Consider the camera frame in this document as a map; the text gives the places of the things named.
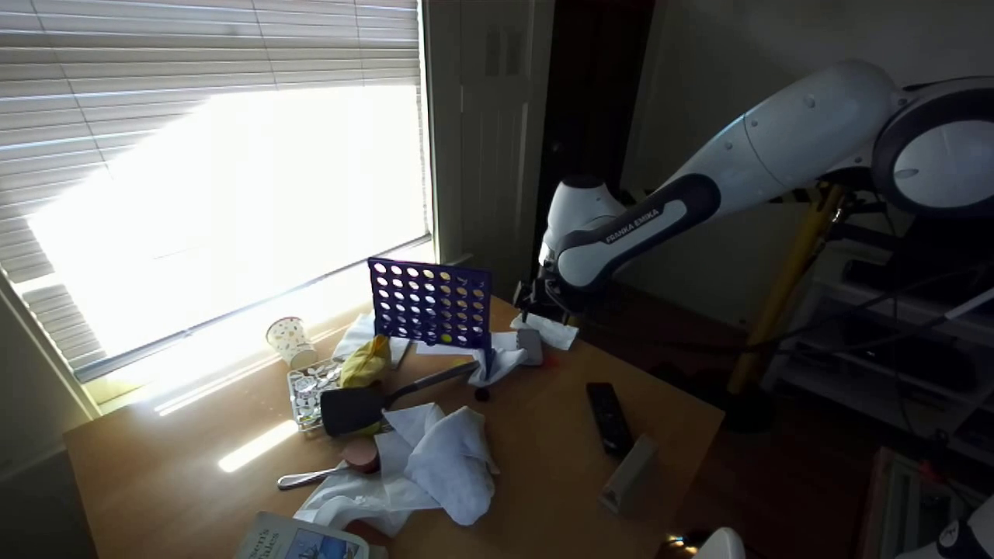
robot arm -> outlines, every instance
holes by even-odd
[[[957,111],[953,94],[964,90],[978,94],[969,114]],[[933,120],[917,133],[930,141],[911,141],[905,114],[923,106]],[[561,308],[567,292],[603,287],[620,263],[682,231],[775,199],[831,168],[868,168],[871,145],[885,153],[873,176],[881,173],[890,190],[905,181],[907,192],[940,206],[946,176],[957,171],[969,173],[959,199],[992,206],[994,82],[911,94],[876,66],[844,63],[790,85],[730,120],[635,209],[616,202],[603,182],[559,182],[539,244],[539,272],[522,298],[554,298]],[[950,150],[965,150],[973,171],[950,161]]]

black remote control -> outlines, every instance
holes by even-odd
[[[620,460],[635,442],[629,442],[629,430],[624,424],[620,400],[617,400],[612,381],[587,381],[587,400],[589,400],[594,424],[600,431],[600,446],[609,456]]]

wire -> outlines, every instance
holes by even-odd
[[[831,221],[828,221],[828,231],[822,231],[817,249],[806,254],[806,262],[801,263],[795,284],[801,284],[801,276],[806,276],[806,270],[817,263],[817,259],[826,252],[826,247],[831,244],[831,226],[849,221],[849,206],[839,206]]]
[[[873,199],[876,199],[876,206],[879,206],[879,213],[881,213],[881,221],[889,224],[889,231],[890,231],[890,240],[902,240],[898,235],[898,224],[895,224],[895,219],[890,219],[890,209],[881,202],[881,197],[879,197],[879,190],[871,190],[873,192]],[[898,328],[902,325],[902,295],[895,295],[890,298],[895,304],[890,304],[890,328]],[[912,421],[911,421],[911,414],[907,414],[907,399],[905,399],[905,371],[895,371],[895,375],[890,375],[890,392],[895,392],[895,404],[898,404],[898,414],[902,414],[902,427],[905,427],[905,431],[917,431],[912,430]]]
[[[973,270],[992,266],[992,263],[994,263],[994,259],[983,259],[983,262],[975,262],[975,263],[964,263],[964,266],[953,266],[953,270],[945,270],[945,272],[934,272],[934,276],[907,284],[907,287],[902,287],[902,290],[879,292],[879,295],[873,295],[873,298],[868,298],[868,301],[861,301],[861,304],[850,304],[850,308],[844,308],[844,312],[839,312],[839,313],[826,313],[826,316],[820,316],[820,319],[815,319],[815,324],[795,325],[795,328],[790,328],[790,333],[781,333],[781,335],[765,339],[765,342],[756,342],[756,346],[667,342],[667,339],[658,339],[658,335],[629,335],[629,333],[620,333],[620,328],[607,328],[603,319],[589,319],[589,316],[587,316],[587,324],[600,325],[603,333],[620,333],[620,335],[629,339],[629,342],[648,342],[648,346],[681,348],[681,352],[699,352],[699,353],[756,353],[756,352],[762,352],[762,353],[765,353],[765,352],[766,352],[766,353],[791,353],[791,352],[775,352],[775,346],[782,346],[782,342],[790,342],[790,339],[797,339],[797,335],[806,335],[806,333],[815,333],[815,328],[822,328],[822,325],[828,325],[828,324],[849,319],[849,316],[855,316],[855,313],[861,313],[861,312],[868,312],[868,308],[876,308],[876,304],[881,304],[881,301],[902,298],[902,295],[907,295],[907,292],[930,290],[930,287],[934,287],[934,284],[945,284],[945,281],[953,281],[953,276],[964,276],[964,272],[973,272]],[[934,325],[940,325],[940,324],[945,324],[945,316],[934,316],[934,319],[930,319],[930,324],[919,324],[917,328],[905,328],[905,333],[895,333],[895,335],[871,339],[871,342],[861,342],[861,346],[839,346],[839,348],[826,348],[826,352],[828,352],[828,353],[842,353],[842,352],[861,352],[861,348],[881,348],[881,346],[895,346],[895,342],[902,342],[902,339],[930,333],[930,328],[934,328]]]

wall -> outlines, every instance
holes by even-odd
[[[60,381],[40,348],[0,298],[0,484],[61,446],[87,410]]]
[[[898,85],[994,74],[992,0],[658,0],[624,161],[624,190],[663,182],[714,130],[769,90],[839,59]],[[744,325],[797,209],[765,206],[663,247],[624,284]]]
[[[559,181],[620,182],[656,0],[559,0],[539,156],[539,221]]]
[[[424,4],[442,259],[490,270],[504,298],[538,247],[550,43],[546,0]]]

window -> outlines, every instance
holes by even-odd
[[[67,373],[424,240],[419,69],[417,0],[4,0],[0,266]]]

